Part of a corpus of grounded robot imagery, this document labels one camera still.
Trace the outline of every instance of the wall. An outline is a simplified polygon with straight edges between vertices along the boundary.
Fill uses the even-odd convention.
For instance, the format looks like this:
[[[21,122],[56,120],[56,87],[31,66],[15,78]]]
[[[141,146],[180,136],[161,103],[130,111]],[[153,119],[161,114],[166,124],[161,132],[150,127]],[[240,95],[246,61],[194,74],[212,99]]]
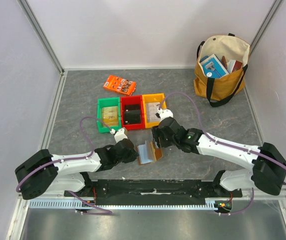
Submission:
[[[262,137],[286,159],[286,1],[253,52],[246,74]]]
[[[251,42],[273,0],[29,0],[65,68],[193,67],[200,42]]]
[[[38,150],[59,74],[14,0],[0,0],[0,239],[18,194],[14,170]]]

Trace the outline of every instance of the plastic bin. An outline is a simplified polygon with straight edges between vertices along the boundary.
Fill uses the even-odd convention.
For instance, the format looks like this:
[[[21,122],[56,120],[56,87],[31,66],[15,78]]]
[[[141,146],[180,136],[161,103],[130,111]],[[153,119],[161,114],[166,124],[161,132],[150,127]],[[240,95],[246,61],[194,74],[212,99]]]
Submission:
[[[112,129],[115,129],[116,131],[118,129],[122,128],[121,123],[121,105],[120,105],[120,99],[119,97],[111,97],[111,98],[100,98],[98,99],[97,104],[97,118],[102,119],[102,108],[106,107],[118,107],[118,125],[117,126],[110,126]],[[97,127],[99,133],[109,133],[109,129],[101,124],[100,121],[97,121]]]
[[[127,130],[145,129],[145,117],[142,96],[123,96],[121,99],[121,122],[122,126]],[[140,106],[140,123],[136,124],[125,124],[125,108],[128,105],[139,105]]]
[[[148,122],[147,118],[147,111],[146,111],[146,104],[149,103],[161,103],[163,99],[165,98],[165,95],[163,93],[155,93],[155,94],[144,94],[142,95],[143,99],[143,107],[144,107],[144,116],[145,116],[145,128],[149,129],[154,126],[158,126],[159,122],[154,121],[154,122]],[[162,109],[166,108],[166,103],[164,102],[162,105]]]

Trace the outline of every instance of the canvas bag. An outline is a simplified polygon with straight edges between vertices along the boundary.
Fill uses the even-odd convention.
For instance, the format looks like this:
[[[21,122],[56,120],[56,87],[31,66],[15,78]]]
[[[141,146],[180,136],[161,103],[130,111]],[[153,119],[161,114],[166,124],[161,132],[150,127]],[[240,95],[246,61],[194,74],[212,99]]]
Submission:
[[[250,45],[233,34],[215,35],[201,42],[197,49],[197,62],[194,80],[195,93],[206,97],[212,107],[228,103],[232,97],[245,87],[244,75],[247,70]],[[225,56],[226,61],[242,62],[242,68],[221,78],[211,78],[204,74],[199,63],[204,56],[215,54],[219,60]]]

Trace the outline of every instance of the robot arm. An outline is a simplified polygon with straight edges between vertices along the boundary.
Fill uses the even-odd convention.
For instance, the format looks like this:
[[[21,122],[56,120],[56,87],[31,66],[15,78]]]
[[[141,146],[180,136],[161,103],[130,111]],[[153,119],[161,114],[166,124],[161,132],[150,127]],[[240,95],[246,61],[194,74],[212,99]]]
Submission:
[[[160,124],[152,128],[155,145],[166,148],[175,145],[185,153],[209,155],[238,164],[244,169],[236,171],[219,171],[213,181],[214,190],[220,193],[233,191],[240,188],[252,188],[266,192],[270,195],[279,195],[286,176],[286,170],[263,159],[250,150],[272,157],[286,166],[286,161],[278,150],[269,143],[263,146],[244,145],[227,141],[210,135],[215,141],[210,140],[202,130],[196,128],[185,129],[173,118],[173,113],[168,110],[159,110]],[[234,149],[217,141],[229,143],[233,146],[248,149],[248,151]]]
[[[33,199],[44,192],[63,194],[65,190],[91,191],[92,182],[87,172],[109,170],[118,163],[130,163],[137,158],[138,154],[133,143],[127,139],[126,133],[125,128],[118,130],[114,134],[115,145],[97,148],[90,157],[87,157],[89,153],[55,155],[50,154],[48,149],[38,151],[16,168],[19,183],[39,166],[50,162],[53,164],[37,171],[21,185],[23,198]]]

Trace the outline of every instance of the black bag strap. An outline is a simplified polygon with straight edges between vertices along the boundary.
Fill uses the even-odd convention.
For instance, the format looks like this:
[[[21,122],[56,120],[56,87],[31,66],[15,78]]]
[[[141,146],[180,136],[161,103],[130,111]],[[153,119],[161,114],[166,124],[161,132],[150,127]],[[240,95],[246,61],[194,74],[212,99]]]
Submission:
[[[247,64],[243,67],[243,76],[241,77],[240,81],[238,82],[234,92],[230,96],[227,96],[226,98],[224,98],[224,99],[222,99],[220,101],[217,101],[217,102],[216,101],[215,102],[211,101],[211,96],[212,96],[212,92],[213,92],[215,78],[209,77],[207,79],[206,98],[207,98],[209,104],[212,107],[214,107],[214,108],[220,107],[220,106],[222,106],[224,104],[227,104],[232,99],[232,97],[235,95],[235,93],[237,92],[237,90],[239,89],[239,86],[241,85],[241,83],[243,81],[243,78],[244,78],[244,75],[246,73],[247,67],[248,67]]]
[[[205,41],[201,42],[201,44],[197,48],[196,60],[198,60],[199,51],[201,50],[201,46],[203,46],[204,43]]]

